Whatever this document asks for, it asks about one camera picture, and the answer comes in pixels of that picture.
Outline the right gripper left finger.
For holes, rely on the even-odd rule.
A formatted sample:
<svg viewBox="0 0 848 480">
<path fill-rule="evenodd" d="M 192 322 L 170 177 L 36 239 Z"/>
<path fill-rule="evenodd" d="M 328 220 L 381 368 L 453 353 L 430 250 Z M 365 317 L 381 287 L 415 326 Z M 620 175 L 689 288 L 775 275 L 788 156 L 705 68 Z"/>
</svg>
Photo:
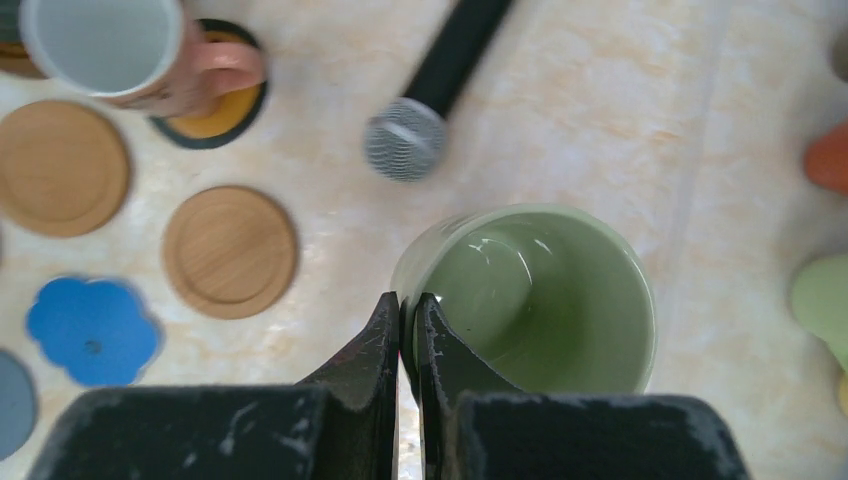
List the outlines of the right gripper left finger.
<svg viewBox="0 0 848 480">
<path fill-rule="evenodd" d="M 60 416 L 33 479 L 393 479 L 400 312 L 294 384 L 103 388 Z"/>
</svg>

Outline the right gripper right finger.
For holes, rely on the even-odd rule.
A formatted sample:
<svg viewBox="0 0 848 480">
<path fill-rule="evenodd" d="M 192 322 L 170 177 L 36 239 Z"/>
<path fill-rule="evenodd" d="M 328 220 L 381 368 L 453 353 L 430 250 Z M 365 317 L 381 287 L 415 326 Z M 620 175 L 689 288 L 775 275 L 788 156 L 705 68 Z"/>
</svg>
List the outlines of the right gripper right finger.
<svg viewBox="0 0 848 480">
<path fill-rule="evenodd" d="M 414 315 L 427 479 L 745 479 L 730 428 L 675 395 L 524 392 L 448 326 L 432 294 Z"/>
</svg>

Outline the blue flower coaster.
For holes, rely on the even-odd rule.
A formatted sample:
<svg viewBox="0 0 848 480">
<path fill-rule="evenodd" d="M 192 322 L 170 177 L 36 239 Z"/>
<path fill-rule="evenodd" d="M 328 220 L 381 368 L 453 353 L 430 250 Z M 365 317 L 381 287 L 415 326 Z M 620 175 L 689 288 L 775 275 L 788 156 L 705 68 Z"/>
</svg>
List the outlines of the blue flower coaster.
<svg viewBox="0 0 848 480">
<path fill-rule="evenodd" d="M 134 383 L 162 338 L 129 285 L 79 276 L 57 277 L 42 286 L 25 325 L 47 360 L 84 387 Z"/>
</svg>

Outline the brown ringed wooden coaster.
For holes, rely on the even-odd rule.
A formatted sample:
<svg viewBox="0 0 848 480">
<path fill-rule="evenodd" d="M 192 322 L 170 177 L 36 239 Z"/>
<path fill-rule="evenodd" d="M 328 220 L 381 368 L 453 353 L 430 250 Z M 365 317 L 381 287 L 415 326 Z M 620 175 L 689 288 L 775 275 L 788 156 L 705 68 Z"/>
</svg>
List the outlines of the brown ringed wooden coaster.
<svg viewBox="0 0 848 480">
<path fill-rule="evenodd" d="M 1 71 L 22 78 L 46 79 L 20 42 L 1 44 Z"/>
</svg>

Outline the light wooden coaster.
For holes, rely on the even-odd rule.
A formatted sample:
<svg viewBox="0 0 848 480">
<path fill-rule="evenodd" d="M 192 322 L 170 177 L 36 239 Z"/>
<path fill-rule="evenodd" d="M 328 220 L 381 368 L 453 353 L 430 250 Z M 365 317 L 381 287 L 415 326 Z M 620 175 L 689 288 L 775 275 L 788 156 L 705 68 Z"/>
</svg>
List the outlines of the light wooden coaster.
<svg viewBox="0 0 848 480">
<path fill-rule="evenodd" d="M 219 320 L 270 308 L 290 289 L 299 253 L 297 230 L 283 206 L 241 185 L 188 198 L 163 235 L 172 288 L 191 308 Z"/>
<path fill-rule="evenodd" d="M 122 135 L 94 109 L 45 100 L 1 119 L 1 209 L 30 231 L 67 238 L 105 225 L 131 173 Z"/>
</svg>

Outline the small pink cup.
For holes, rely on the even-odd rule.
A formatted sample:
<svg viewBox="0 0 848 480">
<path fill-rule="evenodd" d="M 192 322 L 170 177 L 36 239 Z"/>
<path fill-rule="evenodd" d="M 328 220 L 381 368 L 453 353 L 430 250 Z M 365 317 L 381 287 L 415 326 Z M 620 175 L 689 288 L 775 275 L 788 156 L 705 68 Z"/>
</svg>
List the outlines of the small pink cup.
<svg viewBox="0 0 848 480">
<path fill-rule="evenodd" d="M 208 41 L 182 1 L 29 0 L 19 29 L 48 77 L 157 117 L 205 116 L 219 97 L 266 78 L 259 49 Z"/>
</svg>

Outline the grey blue coaster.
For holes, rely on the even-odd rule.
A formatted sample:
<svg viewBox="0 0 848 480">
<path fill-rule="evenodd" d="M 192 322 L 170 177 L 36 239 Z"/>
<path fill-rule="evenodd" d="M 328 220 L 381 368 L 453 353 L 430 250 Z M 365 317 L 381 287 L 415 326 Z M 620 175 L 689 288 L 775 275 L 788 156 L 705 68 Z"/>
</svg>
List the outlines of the grey blue coaster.
<svg viewBox="0 0 848 480">
<path fill-rule="evenodd" d="M 38 417 L 35 387 L 29 370 L 7 350 L 1 350 L 1 460 L 29 439 Z"/>
</svg>

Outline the pale green cup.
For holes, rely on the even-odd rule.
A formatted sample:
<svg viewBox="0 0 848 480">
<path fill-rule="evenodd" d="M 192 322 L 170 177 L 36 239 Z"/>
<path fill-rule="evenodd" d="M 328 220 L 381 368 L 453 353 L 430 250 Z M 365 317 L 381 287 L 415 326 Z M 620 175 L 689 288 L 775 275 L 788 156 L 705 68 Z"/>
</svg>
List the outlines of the pale green cup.
<svg viewBox="0 0 848 480">
<path fill-rule="evenodd" d="M 847 254 L 802 267 L 790 287 L 790 306 L 802 328 L 819 338 L 847 372 Z"/>
</svg>

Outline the dark green mug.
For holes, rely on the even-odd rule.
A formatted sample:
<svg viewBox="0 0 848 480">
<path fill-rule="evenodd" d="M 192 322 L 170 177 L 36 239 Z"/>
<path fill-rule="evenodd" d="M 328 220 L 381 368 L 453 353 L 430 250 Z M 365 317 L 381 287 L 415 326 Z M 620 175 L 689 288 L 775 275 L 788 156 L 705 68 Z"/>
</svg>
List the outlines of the dark green mug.
<svg viewBox="0 0 848 480">
<path fill-rule="evenodd" d="M 20 44 L 19 10 L 21 0 L 0 0 L 0 42 Z"/>
</svg>

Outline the light green mug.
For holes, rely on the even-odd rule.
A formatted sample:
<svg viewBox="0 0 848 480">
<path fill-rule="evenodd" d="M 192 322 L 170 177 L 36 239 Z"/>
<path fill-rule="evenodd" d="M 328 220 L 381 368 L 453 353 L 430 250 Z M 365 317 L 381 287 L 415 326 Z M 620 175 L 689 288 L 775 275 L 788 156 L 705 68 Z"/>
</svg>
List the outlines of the light green mug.
<svg viewBox="0 0 848 480">
<path fill-rule="evenodd" d="M 516 204 L 447 218 L 406 248 L 390 287 L 411 382 L 423 294 L 476 356 L 523 390 L 641 393 L 651 376 L 656 320 L 646 272 L 619 233 L 582 210 Z"/>
</svg>

